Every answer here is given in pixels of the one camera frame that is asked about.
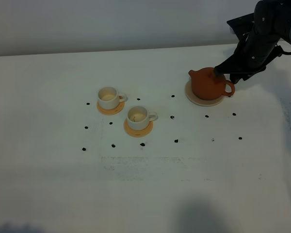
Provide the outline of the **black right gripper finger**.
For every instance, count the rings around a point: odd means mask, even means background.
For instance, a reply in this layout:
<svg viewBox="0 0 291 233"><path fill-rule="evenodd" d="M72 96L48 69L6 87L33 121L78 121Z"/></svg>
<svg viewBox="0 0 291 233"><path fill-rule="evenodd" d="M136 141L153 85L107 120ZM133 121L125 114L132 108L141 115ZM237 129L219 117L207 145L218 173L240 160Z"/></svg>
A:
<svg viewBox="0 0 291 233"><path fill-rule="evenodd" d="M239 80L241 80L243 78L243 74L232 73L232 74L230 74L229 78L233 84L236 84Z"/></svg>
<svg viewBox="0 0 291 233"><path fill-rule="evenodd" d="M215 76L223 74L236 74L238 72L238 65L235 55L231 55L224 62L214 67L213 72Z"/></svg>

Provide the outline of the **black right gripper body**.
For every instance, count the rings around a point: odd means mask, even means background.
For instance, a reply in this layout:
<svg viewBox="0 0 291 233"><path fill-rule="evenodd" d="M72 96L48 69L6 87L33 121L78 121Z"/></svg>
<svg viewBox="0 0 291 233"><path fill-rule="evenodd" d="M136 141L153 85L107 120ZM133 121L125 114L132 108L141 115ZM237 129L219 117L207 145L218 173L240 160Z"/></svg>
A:
<svg viewBox="0 0 291 233"><path fill-rule="evenodd" d="M283 54L282 47L277 45L278 41L276 34L261 35L253 29L246 41L237 46L234 55L238 65L237 74L243 74L242 80L246 81L264 71L272 60Z"/></svg>

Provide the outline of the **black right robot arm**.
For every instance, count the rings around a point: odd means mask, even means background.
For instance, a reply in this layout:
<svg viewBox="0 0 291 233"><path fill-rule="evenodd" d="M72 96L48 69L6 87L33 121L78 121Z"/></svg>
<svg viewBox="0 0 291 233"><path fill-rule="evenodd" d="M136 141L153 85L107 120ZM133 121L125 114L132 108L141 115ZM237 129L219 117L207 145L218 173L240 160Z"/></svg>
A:
<svg viewBox="0 0 291 233"><path fill-rule="evenodd" d="M238 38L234 53L214 68L214 74L230 75L230 81L248 80L263 72L276 57L291 55L277 43L291 45L291 0L260 0L253 13L227 21Z"/></svg>

